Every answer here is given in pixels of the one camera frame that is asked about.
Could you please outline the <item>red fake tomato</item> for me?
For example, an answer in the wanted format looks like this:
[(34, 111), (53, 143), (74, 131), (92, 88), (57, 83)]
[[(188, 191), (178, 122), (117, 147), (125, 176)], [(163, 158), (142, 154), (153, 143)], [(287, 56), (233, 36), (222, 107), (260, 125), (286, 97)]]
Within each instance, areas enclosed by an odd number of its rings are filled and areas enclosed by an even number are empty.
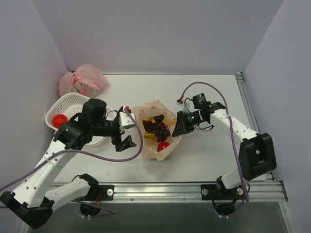
[(57, 114), (52, 118), (52, 124), (57, 129), (59, 129), (66, 122), (68, 122), (68, 118), (64, 114)]

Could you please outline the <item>dark purple fake grapes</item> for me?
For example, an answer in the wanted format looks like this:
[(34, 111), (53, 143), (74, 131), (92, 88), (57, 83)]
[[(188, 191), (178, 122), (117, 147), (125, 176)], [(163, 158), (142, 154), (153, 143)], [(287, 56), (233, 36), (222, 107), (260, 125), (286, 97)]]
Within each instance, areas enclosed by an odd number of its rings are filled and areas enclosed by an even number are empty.
[(144, 138), (155, 139), (158, 143), (164, 142), (171, 136), (171, 132), (168, 126), (164, 122), (156, 123), (151, 120), (143, 120), (142, 124), (144, 126)]

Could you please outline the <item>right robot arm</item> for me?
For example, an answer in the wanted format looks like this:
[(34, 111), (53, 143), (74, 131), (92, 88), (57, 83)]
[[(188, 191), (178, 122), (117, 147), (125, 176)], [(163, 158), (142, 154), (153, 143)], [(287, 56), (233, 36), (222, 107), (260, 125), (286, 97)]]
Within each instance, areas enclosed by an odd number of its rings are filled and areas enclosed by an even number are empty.
[(232, 117), (225, 105), (207, 101), (204, 94), (194, 96), (192, 103), (194, 112), (187, 110), (177, 112), (172, 137), (191, 133), (196, 126), (207, 122), (231, 139), (237, 168), (218, 178), (215, 187), (218, 197), (226, 199), (237, 187), (245, 191), (247, 181), (276, 169), (275, 149), (269, 134), (260, 134), (248, 128)]

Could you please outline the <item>dark fake plum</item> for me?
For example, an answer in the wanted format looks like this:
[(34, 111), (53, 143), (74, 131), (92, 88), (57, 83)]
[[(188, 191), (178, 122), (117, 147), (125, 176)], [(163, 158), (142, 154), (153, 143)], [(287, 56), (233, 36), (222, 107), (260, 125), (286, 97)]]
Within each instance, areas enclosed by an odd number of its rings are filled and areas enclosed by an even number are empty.
[(164, 115), (158, 115), (154, 117), (156, 123), (161, 123), (164, 120)]

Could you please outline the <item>banana print plastic bag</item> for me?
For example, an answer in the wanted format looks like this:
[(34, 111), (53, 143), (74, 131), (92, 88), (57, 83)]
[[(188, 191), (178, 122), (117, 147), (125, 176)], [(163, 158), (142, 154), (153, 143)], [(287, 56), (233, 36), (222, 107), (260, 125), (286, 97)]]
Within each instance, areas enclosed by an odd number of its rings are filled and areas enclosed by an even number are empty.
[[(153, 117), (162, 114), (164, 116), (164, 122), (168, 123), (169, 130), (173, 131), (177, 121), (177, 115), (165, 107), (160, 101), (155, 100), (149, 103), (145, 103), (141, 106), (136, 106), (132, 109), (136, 117), (136, 122), (143, 134), (147, 133), (143, 127), (143, 120), (152, 120)], [(166, 142), (169, 145), (158, 151), (159, 143), (156, 141), (156, 137), (153, 135), (143, 137), (143, 147), (141, 156), (145, 159), (156, 159), (158, 161), (164, 160), (178, 147), (178, 144), (182, 140), (182, 136), (172, 137), (169, 136)]]

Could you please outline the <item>red fake apple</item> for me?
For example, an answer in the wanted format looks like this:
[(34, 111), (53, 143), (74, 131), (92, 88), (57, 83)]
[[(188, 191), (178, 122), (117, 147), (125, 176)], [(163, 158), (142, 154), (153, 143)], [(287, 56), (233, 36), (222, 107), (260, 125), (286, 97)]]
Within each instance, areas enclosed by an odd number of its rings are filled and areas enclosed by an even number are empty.
[(157, 152), (160, 152), (160, 151), (164, 150), (169, 145), (170, 145), (170, 143), (166, 142), (166, 141), (159, 143), (158, 146), (157, 146)]

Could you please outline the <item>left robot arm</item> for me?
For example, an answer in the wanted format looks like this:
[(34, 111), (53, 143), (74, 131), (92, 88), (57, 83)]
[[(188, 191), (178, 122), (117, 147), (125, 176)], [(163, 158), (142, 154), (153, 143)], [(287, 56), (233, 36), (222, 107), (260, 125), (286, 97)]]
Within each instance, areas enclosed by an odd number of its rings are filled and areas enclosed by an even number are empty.
[(95, 136), (110, 137), (117, 152), (135, 147), (131, 136), (122, 139), (124, 130), (138, 127), (135, 115), (123, 106), (113, 120), (106, 118), (106, 102), (89, 99), (82, 111), (76, 113), (59, 128), (53, 141), (33, 170), (1, 187), (0, 200), (33, 229), (42, 227), (60, 207), (79, 198), (96, 199), (103, 194), (99, 182), (88, 174), (51, 190), (50, 185), (78, 153), (100, 159), (82, 148)]

